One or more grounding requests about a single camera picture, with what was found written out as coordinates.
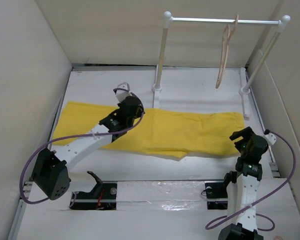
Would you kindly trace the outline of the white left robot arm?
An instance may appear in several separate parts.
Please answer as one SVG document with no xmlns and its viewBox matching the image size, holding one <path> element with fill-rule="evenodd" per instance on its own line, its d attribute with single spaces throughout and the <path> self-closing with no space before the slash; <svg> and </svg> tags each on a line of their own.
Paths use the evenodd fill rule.
<svg viewBox="0 0 300 240">
<path fill-rule="evenodd" d="M 144 106 L 133 95 L 118 103 L 118 109 L 102 119 L 86 134 L 74 135 L 71 143 L 57 149 L 41 147 L 36 153 L 36 162 L 31 174 L 33 182 L 43 191 L 48 200 L 59 199 L 67 191 L 76 191 L 80 181 L 70 177 L 70 171 L 94 151 L 116 141 L 137 126 L 142 120 Z"/>
</svg>

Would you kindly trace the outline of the wooden clothes hanger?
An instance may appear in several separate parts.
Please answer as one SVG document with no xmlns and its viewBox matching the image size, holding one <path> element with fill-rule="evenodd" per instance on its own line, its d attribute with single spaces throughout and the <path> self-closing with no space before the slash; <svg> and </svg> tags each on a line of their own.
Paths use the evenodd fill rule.
<svg viewBox="0 0 300 240">
<path fill-rule="evenodd" d="M 226 65 L 228 61 L 228 54 L 229 54 L 229 43 L 230 39 L 234 35 L 238 21 L 239 21 L 239 15 L 237 14 L 234 20 L 234 26 L 231 27 L 229 24 L 226 25 L 226 27 L 223 30 L 222 33 L 222 41 L 221 41 L 221 58 L 220 58 L 220 65 L 219 65 L 219 70 L 218 70 L 218 76 L 215 84 L 215 88 L 218 89 L 221 85 L 221 82 L 223 80 L 223 76 L 226 70 Z"/>
</svg>

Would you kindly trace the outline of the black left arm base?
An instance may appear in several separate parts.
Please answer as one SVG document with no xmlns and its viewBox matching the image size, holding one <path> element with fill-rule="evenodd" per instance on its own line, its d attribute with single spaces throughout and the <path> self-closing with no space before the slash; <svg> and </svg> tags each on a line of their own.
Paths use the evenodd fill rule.
<svg viewBox="0 0 300 240">
<path fill-rule="evenodd" d="M 102 181 L 92 171 L 87 174 L 93 178 L 94 186 L 90 192 L 77 191 L 71 193 L 69 209 L 112 211 L 117 209 L 117 181 Z"/>
</svg>

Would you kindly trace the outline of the yellow trousers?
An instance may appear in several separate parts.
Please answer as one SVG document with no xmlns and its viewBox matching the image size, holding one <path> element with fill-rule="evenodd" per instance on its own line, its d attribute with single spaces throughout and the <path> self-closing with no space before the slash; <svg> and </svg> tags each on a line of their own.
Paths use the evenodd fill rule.
<svg viewBox="0 0 300 240">
<path fill-rule="evenodd" d="M 69 101 L 53 138 L 86 134 L 115 109 Z M 238 112 L 200 114 L 147 108 L 138 126 L 105 149 L 176 158 L 190 153 L 231 156 L 237 149 L 230 136 L 244 127 L 244 117 Z"/>
</svg>

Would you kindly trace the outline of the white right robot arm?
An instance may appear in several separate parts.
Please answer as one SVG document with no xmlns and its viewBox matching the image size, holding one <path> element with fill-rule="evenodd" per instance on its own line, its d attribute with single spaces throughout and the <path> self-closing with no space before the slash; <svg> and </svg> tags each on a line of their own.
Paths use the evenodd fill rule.
<svg viewBox="0 0 300 240">
<path fill-rule="evenodd" d="M 240 156 L 237 158 L 235 170 L 228 172 L 221 184 L 222 193 L 228 197 L 227 216 L 248 209 L 226 221 L 220 231 L 219 240 L 262 240 L 258 233 L 256 208 L 252 204 L 257 200 L 263 169 L 260 164 L 262 155 L 269 145 L 265 138 L 254 133 L 251 127 L 235 131 L 229 137 L 238 140 L 234 143 Z"/>
</svg>

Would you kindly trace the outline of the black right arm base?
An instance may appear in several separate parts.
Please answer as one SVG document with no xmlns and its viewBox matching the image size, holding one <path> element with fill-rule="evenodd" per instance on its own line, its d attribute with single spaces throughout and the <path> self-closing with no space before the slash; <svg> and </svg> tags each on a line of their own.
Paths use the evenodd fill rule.
<svg viewBox="0 0 300 240">
<path fill-rule="evenodd" d="M 208 210 L 227 210 L 228 193 L 227 186 L 230 182 L 235 183 L 236 171 L 225 174 L 223 180 L 208 180 L 204 182 L 204 190 L 201 195 L 206 198 Z"/>
</svg>

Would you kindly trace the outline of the white clothes rack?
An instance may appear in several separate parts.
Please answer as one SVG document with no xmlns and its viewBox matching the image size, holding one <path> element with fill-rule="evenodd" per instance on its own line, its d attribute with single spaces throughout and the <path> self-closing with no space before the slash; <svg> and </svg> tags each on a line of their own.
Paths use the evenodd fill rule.
<svg viewBox="0 0 300 240">
<path fill-rule="evenodd" d="M 171 12 L 166 11 L 164 14 L 164 23 L 162 29 L 162 37 L 160 43 L 160 52 L 158 58 L 158 64 L 156 65 L 156 75 L 155 75 L 155 83 L 152 86 L 152 91 L 154 93 L 153 107 L 158 108 L 160 106 L 160 95 L 162 92 L 162 72 L 165 61 L 165 53 L 166 53 L 166 45 L 168 38 L 168 31 L 171 23 L 173 22 L 185 22 L 185 23 L 211 23 L 211 24 L 225 24 L 234 26 L 234 19 L 222 19 L 222 18 L 193 18 L 193 17 L 174 17 Z M 284 15 L 280 20 L 247 20 L 247 19 L 239 19 L 238 25 L 249 25 L 249 26 L 269 26 L 276 27 L 276 31 L 273 34 L 271 40 L 269 41 L 264 53 L 262 54 L 260 60 L 258 61 L 257 66 L 253 70 L 251 76 L 247 78 L 246 71 L 241 68 L 240 75 L 240 89 L 239 95 L 241 97 L 242 103 L 242 114 L 243 117 L 249 119 L 251 117 L 250 110 L 250 100 L 249 94 L 251 93 L 251 86 L 266 62 L 267 57 L 269 56 L 271 50 L 273 49 L 275 43 L 279 39 L 282 32 L 285 30 L 288 23 L 291 21 L 291 17 L 289 15 Z"/>
</svg>

